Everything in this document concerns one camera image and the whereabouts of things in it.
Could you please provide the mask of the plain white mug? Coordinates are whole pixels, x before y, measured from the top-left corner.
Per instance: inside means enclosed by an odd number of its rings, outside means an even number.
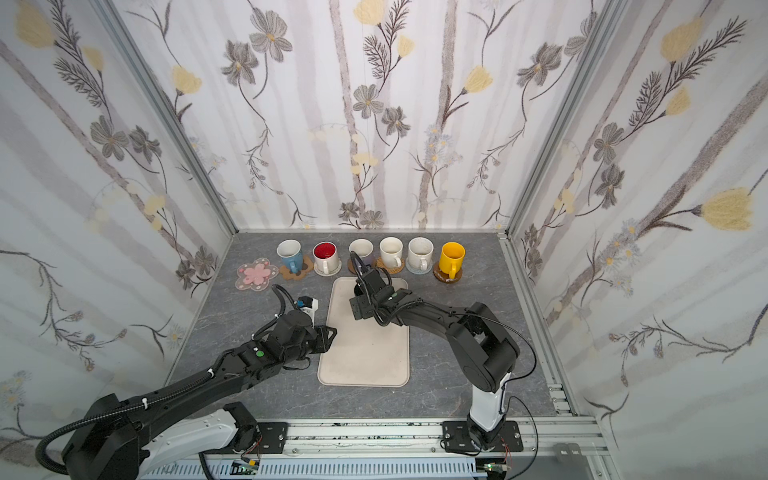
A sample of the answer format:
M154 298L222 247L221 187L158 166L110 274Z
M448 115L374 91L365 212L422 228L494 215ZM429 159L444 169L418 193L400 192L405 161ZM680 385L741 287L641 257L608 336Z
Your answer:
M386 237L379 244L382 264L393 270L400 270L403 266L403 243L399 238Z

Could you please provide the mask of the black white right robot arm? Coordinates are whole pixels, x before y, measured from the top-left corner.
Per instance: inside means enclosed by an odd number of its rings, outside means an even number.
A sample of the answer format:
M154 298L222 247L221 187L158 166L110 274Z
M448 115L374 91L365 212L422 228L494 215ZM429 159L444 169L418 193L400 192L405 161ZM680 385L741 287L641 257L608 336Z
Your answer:
M473 387L466 435L475 449L490 449L506 421L501 406L504 387L520 355L518 344L490 309L480 302L452 307L427 301L409 289L396 288L387 272L373 268L356 273L350 305L357 320L414 327L448 343L458 371Z

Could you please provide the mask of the glossy amber round coaster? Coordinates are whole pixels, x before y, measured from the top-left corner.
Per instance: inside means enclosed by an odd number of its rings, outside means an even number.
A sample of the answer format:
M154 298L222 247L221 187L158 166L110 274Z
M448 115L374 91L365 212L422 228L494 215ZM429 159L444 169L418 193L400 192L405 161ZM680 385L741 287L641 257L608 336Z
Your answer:
M463 270L459 269L453 277L451 277L448 273L443 272L437 264L433 266L433 275L435 278L446 284L452 284L460 281L463 276Z

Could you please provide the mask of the beige serving tray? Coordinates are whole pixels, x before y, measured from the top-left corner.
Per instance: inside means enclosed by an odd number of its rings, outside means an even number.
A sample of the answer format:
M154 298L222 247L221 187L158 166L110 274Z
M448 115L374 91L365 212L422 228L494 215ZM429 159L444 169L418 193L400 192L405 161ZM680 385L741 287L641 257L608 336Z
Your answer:
M318 380L326 386L402 387L410 379L409 328L356 320L350 306L355 285L352 277L333 283L326 324L337 335L320 355Z

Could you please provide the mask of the speckled white mug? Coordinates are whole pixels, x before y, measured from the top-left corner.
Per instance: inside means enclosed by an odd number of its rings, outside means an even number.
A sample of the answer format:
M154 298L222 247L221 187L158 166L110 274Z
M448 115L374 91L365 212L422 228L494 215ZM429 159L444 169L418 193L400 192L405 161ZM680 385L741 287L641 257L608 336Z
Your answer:
M433 262L434 244L425 237L416 237L408 243L407 260L415 263L417 260Z

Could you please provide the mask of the colourful woven round coaster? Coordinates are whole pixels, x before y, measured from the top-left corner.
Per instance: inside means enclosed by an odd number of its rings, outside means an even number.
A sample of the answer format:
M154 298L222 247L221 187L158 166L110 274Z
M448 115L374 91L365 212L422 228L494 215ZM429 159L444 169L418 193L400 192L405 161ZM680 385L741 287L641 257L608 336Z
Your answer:
M322 277L331 277L337 275L341 270L340 262L328 262L318 259L314 262L314 272Z

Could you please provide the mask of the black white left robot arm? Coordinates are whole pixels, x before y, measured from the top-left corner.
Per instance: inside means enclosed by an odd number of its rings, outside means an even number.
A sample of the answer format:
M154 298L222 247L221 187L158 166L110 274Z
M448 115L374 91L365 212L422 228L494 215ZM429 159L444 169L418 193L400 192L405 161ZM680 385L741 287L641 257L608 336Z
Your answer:
M83 419L43 440L36 457L72 479L137 479L193 454L264 450L263 430L242 403L204 417L199 411L327 352L336 335L335 328L290 310L199 373L128 400L113 394L97 400Z

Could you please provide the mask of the grey blue woven coaster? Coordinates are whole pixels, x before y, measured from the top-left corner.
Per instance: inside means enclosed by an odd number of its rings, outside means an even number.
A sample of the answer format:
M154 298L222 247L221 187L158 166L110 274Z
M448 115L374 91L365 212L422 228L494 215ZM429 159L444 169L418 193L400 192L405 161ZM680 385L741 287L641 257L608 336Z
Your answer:
M432 272L433 262L431 260L417 260L415 263L407 260L405 267L414 275L426 275Z

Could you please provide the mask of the white mug purple handle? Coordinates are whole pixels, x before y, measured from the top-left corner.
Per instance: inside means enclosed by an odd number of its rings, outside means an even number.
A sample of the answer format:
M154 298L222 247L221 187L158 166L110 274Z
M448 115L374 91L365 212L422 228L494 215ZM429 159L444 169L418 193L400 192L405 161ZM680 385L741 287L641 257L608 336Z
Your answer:
M349 252L356 254L364 265L371 266L374 261L374 245L370 240L359 238L349 245Z

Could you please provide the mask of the brown paw shaped coaster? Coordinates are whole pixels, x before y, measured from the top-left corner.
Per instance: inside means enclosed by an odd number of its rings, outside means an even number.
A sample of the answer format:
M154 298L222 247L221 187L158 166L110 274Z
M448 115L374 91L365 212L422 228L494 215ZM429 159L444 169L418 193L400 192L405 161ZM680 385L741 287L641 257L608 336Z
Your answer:
M293 273L290 268L284 264L279 267L279 272L284 280L298 281L307 277L314 271L314 263L309 255L305 255L298 273Z

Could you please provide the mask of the white mug blue handle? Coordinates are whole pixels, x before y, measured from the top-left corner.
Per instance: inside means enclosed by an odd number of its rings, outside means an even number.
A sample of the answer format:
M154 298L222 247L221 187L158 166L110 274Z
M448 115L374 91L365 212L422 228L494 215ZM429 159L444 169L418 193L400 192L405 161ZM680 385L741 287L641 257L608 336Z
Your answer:
M298 276L302 272L304 255L298 240L283 240L277 246L276 252L291 275Z

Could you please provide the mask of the pink flower shaped coaster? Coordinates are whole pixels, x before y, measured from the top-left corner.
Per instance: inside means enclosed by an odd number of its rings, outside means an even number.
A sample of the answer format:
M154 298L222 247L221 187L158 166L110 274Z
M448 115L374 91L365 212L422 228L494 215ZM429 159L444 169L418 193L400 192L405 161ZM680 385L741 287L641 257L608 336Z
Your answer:
M261 292L269 288L270 282L279 274L279 267L267 258L261 257L237 268L235 288L240 291Z

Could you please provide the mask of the yellow mug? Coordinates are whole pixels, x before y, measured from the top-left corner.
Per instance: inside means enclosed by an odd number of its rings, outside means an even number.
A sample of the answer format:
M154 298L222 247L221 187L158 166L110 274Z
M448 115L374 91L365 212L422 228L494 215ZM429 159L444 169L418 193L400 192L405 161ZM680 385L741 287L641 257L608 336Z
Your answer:
M462 269L465 255L466 250L462 244L447 242L442 247L438 266L443 272L453 277L459 269Z

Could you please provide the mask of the white mug red inside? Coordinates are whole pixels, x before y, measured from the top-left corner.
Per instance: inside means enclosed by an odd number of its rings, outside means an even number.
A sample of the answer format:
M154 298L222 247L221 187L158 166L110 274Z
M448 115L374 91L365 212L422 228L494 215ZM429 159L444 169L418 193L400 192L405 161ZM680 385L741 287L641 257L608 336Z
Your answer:
M313 248L314 262L320 259L328 262L340 262L337 246L328 241L320 242Z

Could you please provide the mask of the woven rattan round coaster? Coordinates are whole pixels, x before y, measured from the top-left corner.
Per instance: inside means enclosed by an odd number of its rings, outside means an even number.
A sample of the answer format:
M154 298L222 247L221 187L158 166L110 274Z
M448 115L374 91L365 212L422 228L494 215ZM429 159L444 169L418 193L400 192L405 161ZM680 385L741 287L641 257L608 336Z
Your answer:
M385 270L386 272L388 272L390 275L396 275L396 274L399 274L399 273L400 273L400 272L401 272L401 271L404 269L404 266L403 266L403 265L400 265L400 266L395 266L395 267L388 267L388 266L387 266L387 265L386 265L386 264L383 262L383 260L382 260L381 258L377 258L377 259L375 260L375 266L376 266L377 268L381 268L381 269L384 269L384 270Z

